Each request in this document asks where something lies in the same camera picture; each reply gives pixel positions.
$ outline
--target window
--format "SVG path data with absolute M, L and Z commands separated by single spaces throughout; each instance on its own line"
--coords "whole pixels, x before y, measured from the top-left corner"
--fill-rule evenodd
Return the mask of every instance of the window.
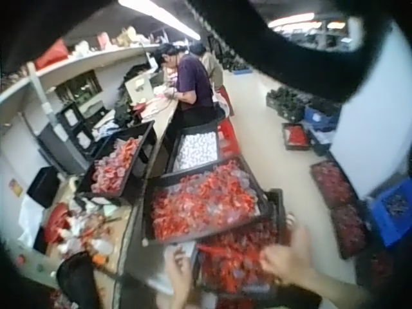
M 81 106 L 102 92 L 102 88 L 95 72 L 88 71 L 58 85 L 55 92 L 63 103 L 75 101 L 78 106 Z

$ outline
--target plastic bottle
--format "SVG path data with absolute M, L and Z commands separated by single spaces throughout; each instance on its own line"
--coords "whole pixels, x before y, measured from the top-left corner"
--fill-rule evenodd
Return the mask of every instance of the plastic bottle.
M 103 239 L 92 239 L 90 243 L 93 246 L 93 248 L 103 256 L 110 255 L 114 249 L 111 243 Z

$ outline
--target woman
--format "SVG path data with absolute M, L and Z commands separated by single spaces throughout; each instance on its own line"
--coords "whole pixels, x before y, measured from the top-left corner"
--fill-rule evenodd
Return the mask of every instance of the woman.
M 216 119 L 212 86 L 203 64 L 181 47 L 165 43 L 153 52 L 159 67 L 177 70 L 176 90 L 168 89 L 165 95 L 179 100 L 182 126 L 207 124 Z
M 216 92 L 220 93 L 223 98 L 225 98 L 227 104 L 229 105 L 230 115 L 233 116 L 233 108 L 230 103 L 229 95 L 227 94 L 226 88 L 223 85 L 223 70 L 218 62 L 218 60 L 206 50 L 206 47 L 202 43 L 196 43 L 189 47 L 189 51 L 199 57 L 201 63 L 206 68 L 207 75 L 211 80 Z

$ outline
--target white shelf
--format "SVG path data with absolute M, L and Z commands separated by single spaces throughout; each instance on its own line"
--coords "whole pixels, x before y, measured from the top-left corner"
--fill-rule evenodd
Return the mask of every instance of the white shelf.
M 30 77 L 23 77 L 21 80 L 11 85 L 9 88 L 0 93 L 0 106 L 1 104 L 10 98 L 14 93 L 23 90 L 30 83 Z
M 109 51 L 95 51 L 85 57 L 70 58 L 58 63 L 52 64 L 37 72 L 44 90 L 46 91 L 52 86 L 57 86 L 65 80 L 103 66 L 109 66 L 118 61 L 132 59 L 139 55 L 143 56 L 145 52 L 152 52 L 158 44 L 138 45 L 128 48 L 119 48 Z M 10 86 L 4 92 L 0 93 L 0 113 L 14 95 L 25 90 L 30 84 L 30 78 L 24 77 L 14 85 Z

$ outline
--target blue crate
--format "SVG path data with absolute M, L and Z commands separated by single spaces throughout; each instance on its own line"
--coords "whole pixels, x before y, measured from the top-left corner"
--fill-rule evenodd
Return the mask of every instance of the blue crate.
M 384 200 L 394 194 L 401 194 L 407 200 L 407 210 L 393 218 L 385 207 Z M 412 180 L 408 178 L 382 192 L 370 205 L 371 214 L 378 225 L 385 246 L 389 247 L 412 227 Z
M 235 75 L 242 75 L 242 74 L 249 74 L 252 73 L 252 69 L 243 69 L 243 70 L 234 70 L 233 74 Z
M 304 108 L 304 121 L 310 124 L 316 131 L 331 131 L 336 128 L 339 121 L 339 113 L 326 116 L 314 108 Z

